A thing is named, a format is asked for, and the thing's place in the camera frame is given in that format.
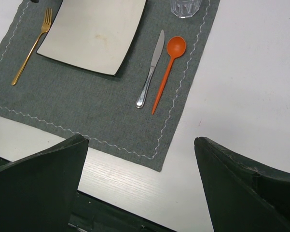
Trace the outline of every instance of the table surface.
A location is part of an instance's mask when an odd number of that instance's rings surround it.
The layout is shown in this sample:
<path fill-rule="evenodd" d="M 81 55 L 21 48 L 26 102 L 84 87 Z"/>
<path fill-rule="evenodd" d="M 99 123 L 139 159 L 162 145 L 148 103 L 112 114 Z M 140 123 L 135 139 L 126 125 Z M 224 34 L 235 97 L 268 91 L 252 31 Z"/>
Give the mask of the table surface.
<path fill-rule="evenodd" d="M 0 1 L 0 42 L 20 2 Z M 79 190 L 177 231 L 212 231 L 198 136 L 290 172 L 290 0 L 221 0 L 163 170 L 90 148 Z M 62 140 L 0 117 L 8 160 Z"/>

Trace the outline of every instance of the fork handle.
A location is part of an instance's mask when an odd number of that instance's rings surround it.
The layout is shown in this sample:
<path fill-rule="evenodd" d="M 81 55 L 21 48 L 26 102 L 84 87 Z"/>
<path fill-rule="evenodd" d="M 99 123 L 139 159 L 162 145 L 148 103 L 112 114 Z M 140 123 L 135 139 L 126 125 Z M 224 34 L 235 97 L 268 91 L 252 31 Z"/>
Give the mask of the fork handle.
<path fill-rule="evenodd" d="M 26 66 L 26 64 L 27 64 L 27 62 L 28 62 L 28 60 L 29 60 L 29 58 L 30 58 L 30 56 L 31 56 L 31 54 L 32 54 L 32 52 L 33 52 L 33 50 L 34 50 L 34 48 L 35 48 L 36 45 L 38 44 L 38 41 L 40 40 L 40 38 L 41 38 L 42 35 L 43 35 L 43 33 L 41 33 L 41 34 L 38 36 L 37 40 L 35 41 L 35 43 L 34 43 L 33 47 L 31 48 L 31 50 L 30 50 L 30 52 L 29 52 L 29 54 L 28 54 L 28 56 L 27 56 L 25 62 L 23 63 L 23 65 L 21 66 L 20 70 L 18 71 L 18 73 L 17 73 L 16 76 L 14 77 L 14 79 L 13 79 L 13 81 L 12 81 L 12 86 L 14 86 L 14 85 L 17 84 L 17 82 L 18 82 L 18 80 L 19 80 L 19 78 L 20 78 L 20 76 L 21 76 L 21 73 L 23 72 L 23 70 L 24 70 L 24 68 L 25 68 L 25 66 Z"/>

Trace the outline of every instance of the spoon handle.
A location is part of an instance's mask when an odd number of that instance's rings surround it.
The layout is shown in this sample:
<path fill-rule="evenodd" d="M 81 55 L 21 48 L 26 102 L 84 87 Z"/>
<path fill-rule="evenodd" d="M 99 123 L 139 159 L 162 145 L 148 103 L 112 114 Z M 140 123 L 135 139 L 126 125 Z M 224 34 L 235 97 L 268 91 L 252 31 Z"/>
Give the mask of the spoon handle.
<path fill-rule="evenodd" d="M 168 63 L 168 66 L 167 66 L 166 72 L 165 72 L 165 74 L 164 74 L 163 80 L 162 80 L 162 82 L 161 82 L 161 85 L 160 85 L 160 89 L 159 89 L 158 95 L 156 96 L 156 99 L 155 99 L 155 103 L 154 103 L 154 106 L 153 106 L 153 109 L 152 109 L 152 115 L 154 114 L 154 112 L 155 112 L 155 110 L 156 110 L 156 107 L 157 107 L 158 104 L 159 104 L 160 98 L 161 98 L 161 96 L 162 96 L 162 93 L 163 93 L 164 87 L 165 87 L 166 82 L 167 82 L 167 79 L 168 79 L 169 72 L 170 72 L 170 70 L 171 70 L 171 68 L 172 68 L 173 62 L 174 62 L 174 59 L 171 57 L 171 58 L 170 58 L 170 61 L 169 61 L 169 63 Z"/>

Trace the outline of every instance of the gray placemat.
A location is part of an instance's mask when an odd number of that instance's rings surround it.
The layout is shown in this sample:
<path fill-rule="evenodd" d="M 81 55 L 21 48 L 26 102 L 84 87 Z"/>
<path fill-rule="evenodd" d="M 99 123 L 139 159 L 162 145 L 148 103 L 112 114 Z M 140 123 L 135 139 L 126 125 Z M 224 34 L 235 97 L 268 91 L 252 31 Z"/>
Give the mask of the gray placemat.
<path fill-rule="evenodd" d="M 0 44 L 0 116 L 64 138 L 80 133 L 90 139 L 90 147 L 94 149 L 161 171 L 219 0 L 203 0 L 199 12 L 189 19 L 175 17 L 170 12 L 169 0 L 148 0 L 134 41 L 116 77 L 33 54 L 18 84 L 11 86 L 40 33 L 46 7 L 52 7 L 56 13 L 60 4 L 61 0 L 41 0 L 37 4 L 24 0 L 19 6 Z M 137 109 L 136 100 L 161 29 L 165 31 L 165 48 L 146 104 Z M 152 116 L 152 106 L 169 61 L 166 44 L 176 35 L 185 38 L 187 51 L 175 60 Z"/>

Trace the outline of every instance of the knife blade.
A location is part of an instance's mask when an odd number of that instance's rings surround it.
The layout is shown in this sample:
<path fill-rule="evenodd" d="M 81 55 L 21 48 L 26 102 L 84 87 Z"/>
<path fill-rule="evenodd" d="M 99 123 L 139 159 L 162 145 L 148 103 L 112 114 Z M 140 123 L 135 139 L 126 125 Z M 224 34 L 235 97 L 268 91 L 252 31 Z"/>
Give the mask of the knife blade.
<path fill-rule="evenodd" d="M 156 43 L 156 46 L 155 46 L 155 49 L 153 52 L 153 56 L 152 56 L 152 60 L 151 60 L 150 69 L 149 69 L 147 79 L 146 79 L 145 84 L 143 86 L 143 90 L 142 90 L 138 100 L 136 101 L 136 107 L 138 109 L 142 108 L 145 104 L 149 84 L 150 84 L 154 69 L 155 69 L 155 67 L 159 61 L 159 58 L 161 56 L 161 53 L 163 51 L 164 41 L 165 41 L 164 31 L 161 30 L 158 42 Z"/>

